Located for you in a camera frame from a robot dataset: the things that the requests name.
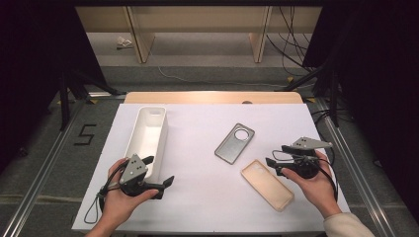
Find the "beige phone case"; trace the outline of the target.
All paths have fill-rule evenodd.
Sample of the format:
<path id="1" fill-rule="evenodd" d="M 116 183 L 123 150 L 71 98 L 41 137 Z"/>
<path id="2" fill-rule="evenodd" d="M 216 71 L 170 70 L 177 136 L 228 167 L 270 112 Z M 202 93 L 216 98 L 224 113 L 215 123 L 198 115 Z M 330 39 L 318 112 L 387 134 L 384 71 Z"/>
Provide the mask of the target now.
<path id="1" fill-rule="evenodd" d="M 283 211 L 294 199 L 294 193 L 259 160 L 250 162 L 241 175 L 276 211 Z"/>

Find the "black curtain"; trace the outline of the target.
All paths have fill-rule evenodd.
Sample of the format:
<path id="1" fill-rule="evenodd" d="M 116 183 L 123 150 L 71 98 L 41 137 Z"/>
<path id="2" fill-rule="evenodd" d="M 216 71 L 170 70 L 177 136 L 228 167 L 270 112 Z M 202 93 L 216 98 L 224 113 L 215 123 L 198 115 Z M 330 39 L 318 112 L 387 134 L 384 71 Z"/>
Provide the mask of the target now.
<path id="1" fill-rule="evenodd" d="M 325 61 L 349 21 L 339 82 L 352 116 L 419 224 L 419 0 L 313 0 L 306 63 Z"/>
<path id="2" fill-rule="evenodd" d="M 106 83 L 76 8 L 50 0 L 0 0 L 0 174 L 17 157 L 60 81 Z"/>

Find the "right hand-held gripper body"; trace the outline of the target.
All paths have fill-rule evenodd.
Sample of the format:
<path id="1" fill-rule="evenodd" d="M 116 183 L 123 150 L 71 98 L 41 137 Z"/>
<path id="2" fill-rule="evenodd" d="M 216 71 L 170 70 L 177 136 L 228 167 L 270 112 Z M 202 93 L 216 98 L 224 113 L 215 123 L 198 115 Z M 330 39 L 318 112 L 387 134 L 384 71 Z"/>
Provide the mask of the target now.
<path id="1" fill-rule="evenodd" d="M 285 168 L 291 169 L 304 179 L 311 179 L 319 172 L 319 158 L 315 150 L 320 148 L 330 148 L 332 144 L 309 137 L 301 137 L 292 145 L 298 150 L 297 155 L 289 154 L 292 156 L 291 163 L 284 163 Z"/>

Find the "person's right hand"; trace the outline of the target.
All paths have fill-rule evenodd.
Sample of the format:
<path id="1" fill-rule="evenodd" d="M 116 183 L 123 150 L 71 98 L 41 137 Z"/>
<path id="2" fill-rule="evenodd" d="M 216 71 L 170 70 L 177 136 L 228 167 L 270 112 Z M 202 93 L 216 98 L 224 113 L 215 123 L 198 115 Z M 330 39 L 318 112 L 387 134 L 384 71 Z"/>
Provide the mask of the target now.
<path id="1" fill-rule="evenodd" d="M 293 170 L 283 168 L 282 173 L 295 182 L 302 190 L 304 196 L 319 210 L 324 219 L 342 212 L 335 198 L 332 174 L 329 168 L 327 157 L 317 151 L 320 159 L 320 171 L 311 178 L 304 179 Z"/>

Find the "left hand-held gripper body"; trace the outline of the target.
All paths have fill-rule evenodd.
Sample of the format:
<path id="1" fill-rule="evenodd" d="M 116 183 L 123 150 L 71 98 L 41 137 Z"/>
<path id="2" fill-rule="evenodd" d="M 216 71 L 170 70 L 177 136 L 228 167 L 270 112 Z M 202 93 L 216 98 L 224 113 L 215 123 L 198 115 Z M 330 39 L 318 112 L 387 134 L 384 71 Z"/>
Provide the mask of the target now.
<path id="1" fill-rule="evenodd" d="M 137 154 L 133 154 L 127 161 L 119 180 L 122 192 L 127 196 L 136 197 L 147 190 L 152 190 L 152 185 L 144 181 L 147 172 L 147 165 L 142 163 L 141 158 Z"/>

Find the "white table mat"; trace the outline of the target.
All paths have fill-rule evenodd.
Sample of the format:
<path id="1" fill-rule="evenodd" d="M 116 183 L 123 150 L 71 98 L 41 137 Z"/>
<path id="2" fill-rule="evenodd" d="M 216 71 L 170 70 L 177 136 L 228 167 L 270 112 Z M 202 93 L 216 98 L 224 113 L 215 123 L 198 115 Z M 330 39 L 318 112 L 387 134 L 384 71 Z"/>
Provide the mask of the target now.
<path id="1" fill-rule="evenodd" d="M 305 104 L 169 105 L 159 178 L 174 180 L 161 200 L 141 204 L 120 231 L 137 234 L 280 234 L 314 232 L 323 218 L 292 181 L 293 201 L 274 210 L 242 177 L 254 160 L 302 136 L 318 136 Z M 255 132 L 234 164 L 214 151 L 242 123 Z"/>

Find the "black metal stand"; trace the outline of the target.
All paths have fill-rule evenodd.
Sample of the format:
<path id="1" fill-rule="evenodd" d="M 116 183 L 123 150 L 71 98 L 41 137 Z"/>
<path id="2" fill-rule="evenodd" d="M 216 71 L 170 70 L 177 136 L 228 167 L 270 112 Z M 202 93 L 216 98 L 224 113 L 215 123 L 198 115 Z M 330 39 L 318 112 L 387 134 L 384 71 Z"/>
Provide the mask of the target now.
<path id="1" fill-rule="evenodd" d="M 335 126 L 339 126 L 337 118 L 337 99 L 338 99 L 338 74 L 334 66 L 330 63 L 324 62 L 315 70 L 309 72 L 300 79 L 291 82 L 286 86 L 284 91 L 290 92 L 304 83 L 316 79 L 312 93 L 315 97 L 323 97 L 326 93 L 329 94 L 329 116 Z"/>
<path id="2" fill-rule="evenodd" d="M 80 70 L 70 70 L 63 72 L 59 77 L 59 97 L 61 107 L 61 130 L 64 130 L 70 123 L 70 109 L 68 92 L 71 92 L 77 100 L 87 101 L 89 93 L 86 84 L 93 84 L 95 87 L 112 96 L 122 96 L 126 92 L 119 91 L 109 86 L 106 82 L 101 82 Z"/>

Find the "aluminium floor rail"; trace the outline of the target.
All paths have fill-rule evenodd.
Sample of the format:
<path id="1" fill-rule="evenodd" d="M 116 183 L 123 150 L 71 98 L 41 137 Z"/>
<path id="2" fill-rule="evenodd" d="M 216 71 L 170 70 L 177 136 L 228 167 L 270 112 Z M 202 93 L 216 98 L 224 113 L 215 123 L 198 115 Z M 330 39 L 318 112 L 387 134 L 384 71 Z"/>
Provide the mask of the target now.
<path id="1" fill-rule="evenodd" d="M 126 98 L 126 94 L 121 95 L 114 95 L 108 92 L 89 92 L 88 93 L 89 99 L 116 99 L 116 100 L 124 100 Z"/>
<path id="2" fill-rule="evenodd" d="M 331 107 L 324 99 L 318 98 L 317 108 L 329 112 L 329 115 L 324 120 L 328 132 L 330 133 L 333 144 L 339 151 L 342 160 L 345 163 L 355 186 L 357 187 L 360 197 L 363 200 L 365 208 L 368 210 L 370 217 L 375 224 L 379 236 L 395 237 L 394 229 L 389 222 L 385 210 L 374 194 L 372 186 L 369 184 L 367 177 L 362 173 L 362 169 L 358 164 L 357 159 L 354 157 L 350 147 L 348 146 L 348 143 L 345 140 L 340 127 L 336 126 L 332 119 L 333 113 Z"/>
<path id="3" fill-rule="evenodd" d="M 67 124 L 58 133 L 57 138 L 54 140 L 52 147 L 49 149 L 47 156 L 44 158 L 42 165 L 31 182 L 31 185 L 25 195 L 21 198 L 18 208 L 11 217 L 10 222 L 7 225 L 5 231 L 0 234 L 0 237 L 18 237 L 21 230 L 23 229 L 34 205 L 39 196 L 39 193 L 43 189 L 45 182 L 58 159 L 61 150 L 68 138 L 70 130 L 84 107 L 84 101 L 77 101 L 74 107 L 71 109 L 72 115 L 70 116 Z"/>

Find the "person's left hand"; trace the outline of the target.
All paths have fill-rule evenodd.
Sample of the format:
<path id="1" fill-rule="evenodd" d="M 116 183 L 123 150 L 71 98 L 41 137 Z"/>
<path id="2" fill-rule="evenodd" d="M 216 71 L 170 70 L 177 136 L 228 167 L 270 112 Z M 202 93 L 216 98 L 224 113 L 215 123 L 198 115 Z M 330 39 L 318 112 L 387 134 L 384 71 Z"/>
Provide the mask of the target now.
<path id="1" fill-rule="evenodd" d="M 114 222 L 119 227 L 130 218 L 140 204 L 153 198 L 157 193 L 157 190 L 148 190 L 137 197 L 129 197 L 121 190 L 109 191 L 105 197 L 104 211 L 99 221 Z"/>

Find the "light wooden desk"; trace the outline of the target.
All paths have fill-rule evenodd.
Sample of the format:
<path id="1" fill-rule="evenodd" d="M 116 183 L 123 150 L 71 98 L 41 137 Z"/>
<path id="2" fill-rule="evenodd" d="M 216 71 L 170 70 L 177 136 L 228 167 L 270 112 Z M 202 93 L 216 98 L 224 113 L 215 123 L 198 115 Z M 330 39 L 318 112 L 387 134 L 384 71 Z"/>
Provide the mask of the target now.
<path id="1" fill-rule="evenodd" d="M 137 60 L 147 61 L 157 33 L 245 33 L 262 61 L 268 33 L 314 32 L 319 7 L 78 7 L 87 33 L 129 33 Z"/>

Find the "white plastic bin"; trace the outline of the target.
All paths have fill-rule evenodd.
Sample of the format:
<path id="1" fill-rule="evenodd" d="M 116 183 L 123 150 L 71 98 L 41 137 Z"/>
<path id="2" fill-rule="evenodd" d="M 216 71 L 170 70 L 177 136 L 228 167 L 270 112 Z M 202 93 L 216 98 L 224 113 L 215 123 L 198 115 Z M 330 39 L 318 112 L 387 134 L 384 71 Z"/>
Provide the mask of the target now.
<path id="1" fill-rule="evenodd" d="M 142 107 L 139 109 L 127 144 L 126 157 L 136 154 L 143 159 L 153 156 L 154 160 L 147 165 L 148 171 L 144 180 L 150 183 L 160 181 L 160 167 L 163 160 L 168 121 L 166 109 L 162 107 Z"/>

